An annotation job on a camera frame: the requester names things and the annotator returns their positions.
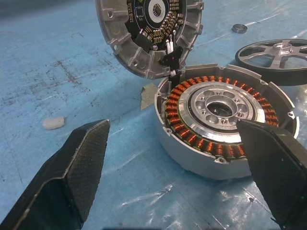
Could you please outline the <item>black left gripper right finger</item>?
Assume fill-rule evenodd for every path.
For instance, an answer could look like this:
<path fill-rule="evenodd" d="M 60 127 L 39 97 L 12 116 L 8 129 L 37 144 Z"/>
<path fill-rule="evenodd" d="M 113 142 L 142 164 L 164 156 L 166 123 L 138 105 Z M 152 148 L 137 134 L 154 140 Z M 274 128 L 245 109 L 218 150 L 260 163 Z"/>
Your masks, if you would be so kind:
<path fill-rule="evenodd" d="M 284 128 L 236 124 L 248 165 L 281 230 L 307 230 L 307 149 Z"/>

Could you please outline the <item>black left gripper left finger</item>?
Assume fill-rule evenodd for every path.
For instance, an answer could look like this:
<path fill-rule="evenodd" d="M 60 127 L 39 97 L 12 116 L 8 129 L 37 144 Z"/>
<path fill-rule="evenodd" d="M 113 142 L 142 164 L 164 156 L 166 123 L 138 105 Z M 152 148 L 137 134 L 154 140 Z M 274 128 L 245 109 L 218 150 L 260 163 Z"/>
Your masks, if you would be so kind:
<path fill-rule="evenodd" d="M 39 169 L 0 230 L 80 230 L 100 183 L 108 119 L 73 130 Z"/>

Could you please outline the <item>silver motor stator copper coils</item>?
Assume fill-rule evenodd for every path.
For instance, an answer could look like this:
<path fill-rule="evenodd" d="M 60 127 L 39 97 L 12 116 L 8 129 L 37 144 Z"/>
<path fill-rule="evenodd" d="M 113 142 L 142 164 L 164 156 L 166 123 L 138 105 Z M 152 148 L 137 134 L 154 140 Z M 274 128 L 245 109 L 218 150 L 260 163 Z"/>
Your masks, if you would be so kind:
<path fill-rule="evenodd" d="M 214 180 L 250 176 L 239 119 L 299 133 L 294 104 L 273 82 L 228 65 L 188 66 L 158 85 L 154 98 L 157 133 L 181 167 Z"/>

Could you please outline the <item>small white blob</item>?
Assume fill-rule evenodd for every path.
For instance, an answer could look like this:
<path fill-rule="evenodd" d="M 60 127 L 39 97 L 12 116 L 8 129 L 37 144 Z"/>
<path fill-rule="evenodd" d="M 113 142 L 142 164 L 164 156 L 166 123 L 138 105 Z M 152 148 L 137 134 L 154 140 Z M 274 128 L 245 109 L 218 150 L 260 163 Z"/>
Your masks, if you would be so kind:
<path fill-rule="evenodd" d="M 65 117 L 50 117 L 44 119 L 42 126 L 45 130 L 54 130 L 57 128 L 61 128 L 65 125 Z"/>

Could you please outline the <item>blue plastic table cover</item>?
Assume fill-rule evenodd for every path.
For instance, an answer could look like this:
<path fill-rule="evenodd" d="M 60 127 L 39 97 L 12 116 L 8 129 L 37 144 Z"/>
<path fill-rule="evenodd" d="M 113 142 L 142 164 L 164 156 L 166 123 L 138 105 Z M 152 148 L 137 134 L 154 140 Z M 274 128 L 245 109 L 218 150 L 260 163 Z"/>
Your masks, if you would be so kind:
<path fill-rule="evenodd" d="M 95 0 L 0 0 L 0 223 L 74 129 L 108 119 L 83 230 L 280 230 L 251 177 L 210 180 L 168 155 L 154 106 L 141 107 L 159 83 L 118 62 Z"/>

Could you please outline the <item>silver spoked rotor black rim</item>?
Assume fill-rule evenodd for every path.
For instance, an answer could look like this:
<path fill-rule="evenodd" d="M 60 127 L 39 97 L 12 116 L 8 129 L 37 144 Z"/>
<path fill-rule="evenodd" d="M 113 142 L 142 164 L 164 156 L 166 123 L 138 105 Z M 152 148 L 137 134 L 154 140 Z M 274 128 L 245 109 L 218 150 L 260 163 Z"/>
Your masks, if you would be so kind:
<path fill-rule="evenodd" d="M 239 49 L 236 62 L 279 86 L 307 84 L 307 40 L 273 39 Z"/>

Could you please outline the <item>small grey gear part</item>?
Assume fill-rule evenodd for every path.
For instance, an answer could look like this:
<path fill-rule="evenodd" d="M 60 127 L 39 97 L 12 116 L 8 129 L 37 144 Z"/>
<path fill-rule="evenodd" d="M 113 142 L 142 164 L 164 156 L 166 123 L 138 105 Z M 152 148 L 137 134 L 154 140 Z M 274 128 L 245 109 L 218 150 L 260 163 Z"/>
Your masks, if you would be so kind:
<path fill-rule="evenodd" d="M 96 0 L 96 10 L 115 58 L 151 80 L 179 74 L 203 30 L 203 0 Z"/>

